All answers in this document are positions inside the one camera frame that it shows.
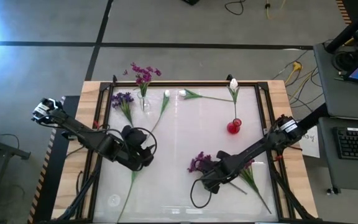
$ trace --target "red vase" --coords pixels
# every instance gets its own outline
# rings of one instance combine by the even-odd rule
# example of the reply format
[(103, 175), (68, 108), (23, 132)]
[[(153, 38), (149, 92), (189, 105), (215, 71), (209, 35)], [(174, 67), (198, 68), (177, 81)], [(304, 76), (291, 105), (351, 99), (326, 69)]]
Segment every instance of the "red vase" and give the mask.
[(237, 134), (240, 131), (241, 126), (241, 120), (236, 118), (229, 124), (227, 124), (227, 131), (229, 131), (230, 134)]

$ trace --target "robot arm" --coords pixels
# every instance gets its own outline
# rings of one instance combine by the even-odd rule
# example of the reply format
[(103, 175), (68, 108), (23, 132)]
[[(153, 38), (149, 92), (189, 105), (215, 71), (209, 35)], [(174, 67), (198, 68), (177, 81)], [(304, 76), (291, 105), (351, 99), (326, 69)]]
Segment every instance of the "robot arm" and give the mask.
[(145, 149), (141, 146), (147, 135), (140, 128), (125, 126), (120, 133), (122, 139), (119, 139), (107, 133), (107, 130), (95, 131), (68, 116), (63, 111), (62, 104), (53, 99), (43, 98), (35, 108), (32, 120), (39, 124), (57, 124), (67, 130), (64, 135), (66, 138), (76, 136), (78, 142), (87, 149), (97, 152), (111, 162), (118, 161), (133, 171), (148, 166), (154, 158), (151, 149), (155, 145)]

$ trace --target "clear glass vase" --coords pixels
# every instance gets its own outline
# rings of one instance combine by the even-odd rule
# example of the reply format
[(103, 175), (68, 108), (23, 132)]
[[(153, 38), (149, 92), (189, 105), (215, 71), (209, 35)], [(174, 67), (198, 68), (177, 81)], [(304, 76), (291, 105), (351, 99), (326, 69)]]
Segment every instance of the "clear glass vase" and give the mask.
[(143, 112), (150, 112), (151, 111), (151, 104), (147, 95), (142, 96), (140, 92), (137, 93), (137, 97), (139, 98), (140, 108)]

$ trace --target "sticker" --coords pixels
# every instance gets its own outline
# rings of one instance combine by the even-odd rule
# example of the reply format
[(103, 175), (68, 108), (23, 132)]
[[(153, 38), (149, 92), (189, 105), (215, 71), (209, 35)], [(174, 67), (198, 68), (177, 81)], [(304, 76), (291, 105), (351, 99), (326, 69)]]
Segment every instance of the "sticker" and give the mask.
[(289, 121), (289, 122), (283, 124), (283, 126), (281, 126), (280, 129), (281, 129), (281, 130), (284, 130), (284, 129), (286, 129), (287, 127), (289, 127), (289, 126), (291, 126), (291, 125), (293, 125), (293, 124), (295, 124), (295, 121), (294, 121), (294, 120), (291, 120), (291, 121)]
[(358, 131), (358, 128), (347, 128), (348, 131)]
[(297, 128), (298, 126), (296, 124), (293, 124), (289, 127), (287, 127), (287, 129), (285, 130), (286, 133), (289, 133), (290, 131), (294, 130), (295, 128)]
[(42, 114), (42, 115), (47, 115), (47, 112), (46, 112), (46, 111), (41, 110), (41, 109), (38, 108), (38, 107), (35, 108), (35, 111), (38, 112), (38, 113), (40, 113), (40, 114)]
[(109, 197), (107, 204), (110, 205), (110, 207), (116, 207), (121, 202), (121, 198), (118, 195), (112, 195)]

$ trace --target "leaf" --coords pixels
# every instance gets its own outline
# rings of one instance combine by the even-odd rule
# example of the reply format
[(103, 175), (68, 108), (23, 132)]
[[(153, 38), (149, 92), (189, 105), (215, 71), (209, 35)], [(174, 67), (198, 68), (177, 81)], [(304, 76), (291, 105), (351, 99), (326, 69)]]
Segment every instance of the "leaf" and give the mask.
[(237, 103), (237, 96), (239, 95), (240, 87), (237, 87), (236, 92), (233, 94), (233, 101)]
[(193, 99), (193, 98), (201, 98), (202, 96), (200, 95), (186, 95), (184, 97), (185, 100), (188, 100), (188, 99)]
[(199, 94), (197, 94), (197, 93), (195, 93), (195, 92), (193, 92), (193, 91), (190, 91), (190, 90), (188, 90), (188, 89), (185, 89), (185, 91), (186, 91), (187, 93), (191, 94), (191, 95), (198, 95), (198, 96), (199, 96)]
[(166, 97), (165, 94), (164, 94), (164, 97), (163, 97), (163, 99), (162, 99), (162, 106), (161, 106), (160, 116), (161, 116), (162, 113), (165, 111), (165, 108), (167, 107), (168, 102), (169, 102), (169, 97)]
[(233, 90), (232, 90), (232, 89), (230, 89), (230, 87), (229, 87), (229, 86), (226, 86), (226, 87), (227, 87), (227, 89), (229, 90), (229, 93), (230, 93), (231, 97), (233, 98), (233, 96), (234, 96)]

